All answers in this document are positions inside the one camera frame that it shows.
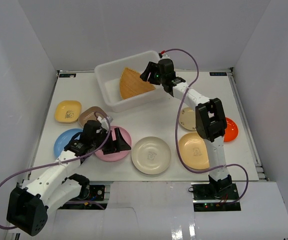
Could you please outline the pink round plate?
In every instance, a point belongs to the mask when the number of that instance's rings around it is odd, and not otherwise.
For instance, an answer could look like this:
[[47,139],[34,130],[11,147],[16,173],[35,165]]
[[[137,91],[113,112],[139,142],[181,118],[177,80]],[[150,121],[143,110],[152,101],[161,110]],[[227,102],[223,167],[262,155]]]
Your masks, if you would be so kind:
[[[129,134],[129,132],[120,127],[120,126],[112,126],[112,139],[113,140],[116,140],[116,136],[115,136],[115,131],[114,129],[115,128],[119,128],[120,129],[120,132],[121,132],[121,135],[122,137],[125,139],[125,141],[130,145],[132,146],[132,140],[131,140],[131,136]],[[123,159],[124,157],[126,157],[128,154],[130,153],[130,150],[124,150],[124,151],[120,151],[119,153],[111,153],[111,154],[103,154],[103,151],[102,150],[98,150],[97,152],[95,152],[95,155],[101,159],[102,161],[105,161],[105,162],[115,162],[115,161],[119,161],[121,159]]]

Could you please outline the woven bamboo fan tray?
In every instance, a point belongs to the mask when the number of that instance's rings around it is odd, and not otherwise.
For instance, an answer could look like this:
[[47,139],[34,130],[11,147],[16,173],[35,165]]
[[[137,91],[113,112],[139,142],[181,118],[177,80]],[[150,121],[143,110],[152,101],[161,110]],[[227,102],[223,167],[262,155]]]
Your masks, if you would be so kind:
[[140,78],[140,73],[126,67],[120,78],[120,95],[123,100],[135,97],[147,92],[154,91],[156,88],[149,82]]

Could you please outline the tan round plate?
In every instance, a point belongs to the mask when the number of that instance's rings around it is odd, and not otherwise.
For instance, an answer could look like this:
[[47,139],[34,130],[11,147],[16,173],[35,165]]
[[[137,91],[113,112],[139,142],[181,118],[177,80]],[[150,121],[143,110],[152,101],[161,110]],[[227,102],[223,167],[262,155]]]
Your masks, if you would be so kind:
[[209,168],[209,159],[204,140],[196,133],[187,133],[178,142],[181,158],[185,165],[194,170]]

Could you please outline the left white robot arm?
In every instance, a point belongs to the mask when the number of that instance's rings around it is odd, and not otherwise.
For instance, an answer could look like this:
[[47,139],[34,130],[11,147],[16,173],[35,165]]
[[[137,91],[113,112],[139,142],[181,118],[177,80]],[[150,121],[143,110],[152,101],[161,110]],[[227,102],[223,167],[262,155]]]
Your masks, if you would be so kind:
[[115,154],[131,150],[120,128],[109,130],[106,120],[89,120],[63,148],[53,166],[24,187],[16,187],[9,197],[6,219],[30,236],[45,226],[50,213],[69,200],[89,195],[89,179],[74,170],[96,151]]

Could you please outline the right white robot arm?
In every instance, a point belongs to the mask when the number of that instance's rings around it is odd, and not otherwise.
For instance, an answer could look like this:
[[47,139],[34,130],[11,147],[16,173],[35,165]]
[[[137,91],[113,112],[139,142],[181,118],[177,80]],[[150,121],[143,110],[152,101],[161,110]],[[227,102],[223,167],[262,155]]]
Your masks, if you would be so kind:
[[176,76],[169,58],[158,63],[150,61],[140,78],[161,85],[165,92],[194,110],[196,131],[204,140],[209,159],[209,192],[213,198],[222,199],[232,185],[232,178],[226,167],[224,135],[227,122],[221,100],[210,99],[192,89],[183,78]]

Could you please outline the white plastic bin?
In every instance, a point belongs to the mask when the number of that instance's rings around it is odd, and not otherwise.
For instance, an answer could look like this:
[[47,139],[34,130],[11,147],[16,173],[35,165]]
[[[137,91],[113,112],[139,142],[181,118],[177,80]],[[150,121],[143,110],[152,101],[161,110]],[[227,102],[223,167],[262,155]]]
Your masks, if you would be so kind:
[[153,91],[128,99],[123,99],[120,94],[120,78],[126,67],[143,73],[148,62],[156,63],[159,59],[156,51],[149,50],[96,66],[94,73],[106,105],[120,113],[165,97],[166,93],[160,85]]

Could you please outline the cream round plate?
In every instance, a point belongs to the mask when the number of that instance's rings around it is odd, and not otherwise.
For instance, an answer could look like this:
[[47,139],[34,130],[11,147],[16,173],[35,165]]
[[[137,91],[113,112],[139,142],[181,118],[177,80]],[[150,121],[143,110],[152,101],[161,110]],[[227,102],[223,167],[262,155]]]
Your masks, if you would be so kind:
[[171,150],[168,144],[158,137],[144,137],[132,148],[131,159],[140,172],[158,175],[170,166]]

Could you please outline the brown square plate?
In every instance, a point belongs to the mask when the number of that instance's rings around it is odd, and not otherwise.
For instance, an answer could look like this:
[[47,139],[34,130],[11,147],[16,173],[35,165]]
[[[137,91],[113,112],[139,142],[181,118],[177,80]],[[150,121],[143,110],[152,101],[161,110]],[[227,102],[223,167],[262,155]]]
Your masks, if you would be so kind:
[[94,115],[95,112],[98,112],[97,116],[104,118],[108,117],[107,113],[98,106],[92,106],[85,110],[78,118],[78,123],[83,128],[84,125],[87,123],[88,120],[96,120],[96,116]]

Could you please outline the blue round plate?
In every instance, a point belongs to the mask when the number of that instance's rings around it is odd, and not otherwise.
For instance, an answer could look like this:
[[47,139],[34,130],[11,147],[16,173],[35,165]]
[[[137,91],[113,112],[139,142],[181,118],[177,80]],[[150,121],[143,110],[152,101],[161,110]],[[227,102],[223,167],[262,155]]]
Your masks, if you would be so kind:
[[72,137],[80,132],[82,132],[82,129],[72,128],[64,131],[62,134],[59,135],[53,146],[53,153],[55,158],[58,158],[60,156],[61,152],[64,150],[64,147],[69,143]]

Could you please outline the yellow square plate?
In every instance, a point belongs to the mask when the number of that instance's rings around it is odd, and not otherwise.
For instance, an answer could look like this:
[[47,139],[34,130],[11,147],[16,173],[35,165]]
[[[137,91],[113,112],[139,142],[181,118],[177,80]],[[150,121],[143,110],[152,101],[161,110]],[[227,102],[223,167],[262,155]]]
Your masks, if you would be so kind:
[[82,105],[79,101],[64,100],[57,105],[54,118],[59,123],[74,123],[78,120],[81,109]]

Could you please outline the small floral cream plate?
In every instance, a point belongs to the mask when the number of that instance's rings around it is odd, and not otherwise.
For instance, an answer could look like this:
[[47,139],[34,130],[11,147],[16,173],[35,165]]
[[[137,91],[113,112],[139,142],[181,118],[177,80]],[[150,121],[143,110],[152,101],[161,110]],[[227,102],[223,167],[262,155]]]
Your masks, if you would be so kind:
[[186,130],[196,131],[195,112],[189,107],[182,109],[179,116],[179,124]]

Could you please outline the orange round plate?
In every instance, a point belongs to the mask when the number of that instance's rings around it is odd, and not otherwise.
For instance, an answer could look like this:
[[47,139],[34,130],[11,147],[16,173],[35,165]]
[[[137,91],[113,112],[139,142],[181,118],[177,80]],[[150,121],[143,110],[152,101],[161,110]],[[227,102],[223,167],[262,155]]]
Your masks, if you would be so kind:
[[232,119],[226,117],[226,122],[227,128],[225,129],[224,142],[229,143],[237,138],[239,134],[239,129],[237,124]]

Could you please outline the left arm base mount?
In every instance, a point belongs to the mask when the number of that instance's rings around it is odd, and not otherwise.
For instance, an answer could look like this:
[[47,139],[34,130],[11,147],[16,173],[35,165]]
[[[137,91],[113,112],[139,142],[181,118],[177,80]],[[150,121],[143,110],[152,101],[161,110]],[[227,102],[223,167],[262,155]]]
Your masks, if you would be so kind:
[[90,185],[89,193],[86,198],[80,200],[78,198],[72,199],[74,202],[62,206],[62,209],[66,210],[105,210],[107,204],[105,200],[105,185]]

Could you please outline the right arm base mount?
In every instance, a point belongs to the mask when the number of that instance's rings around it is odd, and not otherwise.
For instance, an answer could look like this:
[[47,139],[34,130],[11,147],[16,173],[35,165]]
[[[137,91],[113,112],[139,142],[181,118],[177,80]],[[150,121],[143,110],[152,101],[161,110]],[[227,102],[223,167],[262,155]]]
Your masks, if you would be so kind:
[[192,184],[188,192],[193,197],[194,212],[239,212],[241,204],[237,199],[239,193],[237,186],[233,183],[221,192],[215,193],[208,183]]

